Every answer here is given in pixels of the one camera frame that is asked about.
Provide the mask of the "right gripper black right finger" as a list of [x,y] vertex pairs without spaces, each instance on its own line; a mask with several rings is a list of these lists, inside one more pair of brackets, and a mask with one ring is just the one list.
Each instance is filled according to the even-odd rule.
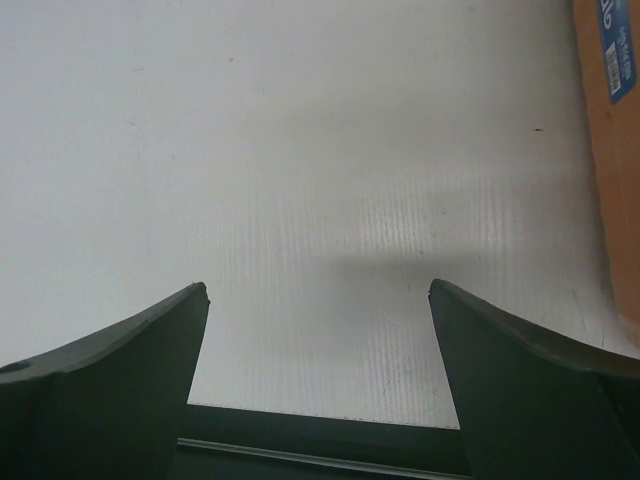
[[447,281],[429,303],[474,478],[638,478],[638,360]]

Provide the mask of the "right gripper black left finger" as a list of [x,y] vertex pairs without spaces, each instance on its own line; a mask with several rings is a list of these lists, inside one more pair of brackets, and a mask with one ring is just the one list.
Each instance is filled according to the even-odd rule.
[[1,369],[4,479],[164,479],[210,301],[194,283]]

